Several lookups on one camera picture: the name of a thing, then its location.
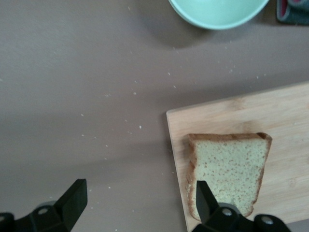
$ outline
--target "slice of bread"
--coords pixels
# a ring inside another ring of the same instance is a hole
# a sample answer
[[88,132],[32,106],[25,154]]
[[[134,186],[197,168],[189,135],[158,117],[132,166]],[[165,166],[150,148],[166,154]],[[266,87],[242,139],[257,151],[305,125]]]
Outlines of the slice of bread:
[[271,142],[265,133],[189,134],[187,191],[191,216],[200,220],[196,207],[198,180],[207,182],[217,202],[232,204],[243,216],[249,216],[262,184]]

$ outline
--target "light green bowl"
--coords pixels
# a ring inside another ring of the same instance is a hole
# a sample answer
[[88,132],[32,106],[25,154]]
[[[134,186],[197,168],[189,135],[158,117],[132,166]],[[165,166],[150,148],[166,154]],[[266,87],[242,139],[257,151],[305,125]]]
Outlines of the light green bowl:
[[187,22],[206,29],[237,27],[256,16],[268,0],[169,0]]

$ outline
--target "wooden cutting board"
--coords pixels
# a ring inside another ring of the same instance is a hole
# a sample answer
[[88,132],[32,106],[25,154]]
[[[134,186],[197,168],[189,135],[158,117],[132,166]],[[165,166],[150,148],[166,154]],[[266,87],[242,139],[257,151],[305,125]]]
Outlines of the wooden cutting board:
[[265,132],[273,138],[254,211],[285,223],[309,218],[309,82],[167,112],[188,231],[199,223],[186,202],[189,133]]

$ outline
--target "dish towel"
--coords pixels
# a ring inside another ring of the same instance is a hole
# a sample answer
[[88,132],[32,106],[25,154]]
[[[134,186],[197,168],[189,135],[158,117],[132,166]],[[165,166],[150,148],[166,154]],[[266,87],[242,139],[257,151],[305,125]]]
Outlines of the dish towel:
[[309,25],[309,0],[277,0],[277,19],[282,23]]

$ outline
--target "gray table surface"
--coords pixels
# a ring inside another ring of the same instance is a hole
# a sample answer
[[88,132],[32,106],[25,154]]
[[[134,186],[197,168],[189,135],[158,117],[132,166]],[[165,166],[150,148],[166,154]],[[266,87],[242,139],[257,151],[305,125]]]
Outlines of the gray table surface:
[[185,232],[165,113],[308,80],[309,28],[275,5],[211,31],[168,0],[1,0],[0,211],[86,178],[73,231]]

